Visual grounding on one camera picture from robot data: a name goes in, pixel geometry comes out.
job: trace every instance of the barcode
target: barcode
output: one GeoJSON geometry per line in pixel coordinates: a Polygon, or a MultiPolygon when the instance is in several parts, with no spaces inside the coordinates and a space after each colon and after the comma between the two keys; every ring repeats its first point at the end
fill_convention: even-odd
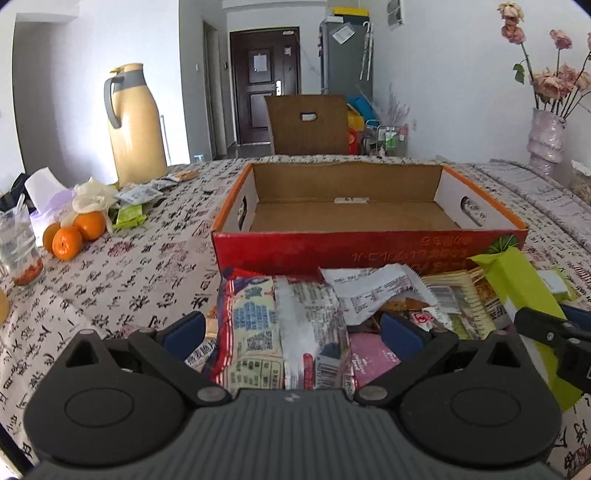
{"type": "Polygon", "coordinates": [[[446,313],[461,313],[451,287],[447,285],[431,285],[429,286],[429,290],[435,295],[439,305],[441,305],[442,311],[446,313]]]}
{"type": "Polygon", "coordinates": [[[339,361],[328,356],[316,357],[316,382],[314,388],[334,388],[339,375],[339,361]]]}

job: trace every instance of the door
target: door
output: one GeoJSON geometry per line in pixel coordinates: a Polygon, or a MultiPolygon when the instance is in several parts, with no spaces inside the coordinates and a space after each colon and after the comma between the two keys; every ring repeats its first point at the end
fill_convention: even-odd
{"type": "Polygon", "coordinates": [[[298,28],[230,34],[239,144],[271,141],[265,96],[299,93],[299,43],[298,28]]]}

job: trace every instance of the red package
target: red package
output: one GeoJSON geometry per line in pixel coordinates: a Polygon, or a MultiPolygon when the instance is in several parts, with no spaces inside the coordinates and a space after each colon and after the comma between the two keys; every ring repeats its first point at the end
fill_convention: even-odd
{"type": "Polygon", "coordinates": [[[374,333],[349,335],[351,364],[355,374],[355,388],[361,388],[401,363],[374,333]]]}

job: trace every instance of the thermos handle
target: thermos handle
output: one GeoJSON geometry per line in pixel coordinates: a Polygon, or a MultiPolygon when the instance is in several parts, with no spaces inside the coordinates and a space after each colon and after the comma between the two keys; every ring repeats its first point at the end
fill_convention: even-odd
{"type": "Polygon", "coordinates": [[[109,121],[113,128],[118,129],[121,128],[121,118],[115,115],[115,110],[113,109],[113,99],[111,97],[111,86],[113,83],[122,82],[123,78],[121,77],[111,77],[107,79],[105,82],[105,108],[107,110],[107,116],[109,117],[109,121]]]}

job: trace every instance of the chinese calligraphy tablecloth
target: chinese calligraphy tablecloth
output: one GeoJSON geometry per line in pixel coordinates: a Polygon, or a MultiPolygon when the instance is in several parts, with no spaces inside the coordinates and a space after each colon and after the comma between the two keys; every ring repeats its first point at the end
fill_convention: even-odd
{"type": "MultiPolygon", "coordinates": [[[[265,157],[198,166],[198,179],[179,184],[135,229],[104,235],[72,262],[44,256],[44,278],[20,291],[5,279],[11,303],[0,330],[0,424],[36,462],[22,418],[32,392],[75,333],[96,329],[104,337],[134,329],[164,328],[215,302],[219,274],[209,230],[247,161],[350,161],[359,157],[265,157]]],[[[384,163],[421,163],[368,158],[384,163]]],[[[540,268],[560,265],[591,310],[591,208],[553,181],[511,163],[452,165],[530,226],[524,251],[540,268]]],[[[573,476],[591,461],[591,397],[564,415],[551,464],[573,476]]]]}

